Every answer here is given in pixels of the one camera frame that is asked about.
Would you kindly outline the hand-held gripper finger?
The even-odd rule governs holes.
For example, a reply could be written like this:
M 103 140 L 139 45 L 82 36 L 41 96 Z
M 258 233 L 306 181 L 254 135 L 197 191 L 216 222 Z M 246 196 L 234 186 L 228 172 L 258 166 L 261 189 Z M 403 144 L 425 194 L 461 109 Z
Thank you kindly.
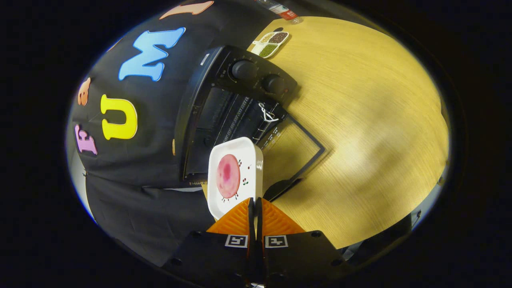
M 163 265 L 189 286 L 250 286 L 256 244 L 254 199 L 247 198 L 206 231 L 191 231 Z
M 256 201 L 257 267 L 266 286 L 330 286 L 352 266 L 324 232 L 306 231 L 271 202 Z

